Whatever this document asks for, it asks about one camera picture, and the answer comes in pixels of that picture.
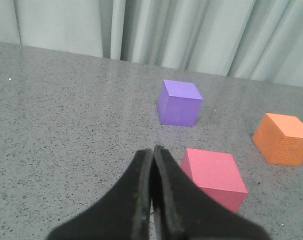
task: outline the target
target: speckled granite surface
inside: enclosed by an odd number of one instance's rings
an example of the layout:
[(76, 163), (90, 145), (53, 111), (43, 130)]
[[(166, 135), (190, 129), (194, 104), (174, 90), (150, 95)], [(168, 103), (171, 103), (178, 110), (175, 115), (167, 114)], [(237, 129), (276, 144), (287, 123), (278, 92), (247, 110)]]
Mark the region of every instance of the speckled granite surface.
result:
[[(194, 127), (160, 124), (163, 79), (198, 87)], [(179, 163), (186, 147), (232, 153), (249, 191), (239, 214), (303, 240), (303, 165), (269, 165), (251, 140), (265, 112), (303, 121), (303, 88), (0, 43), (0, 240), (44, 239), (155, 144)]]

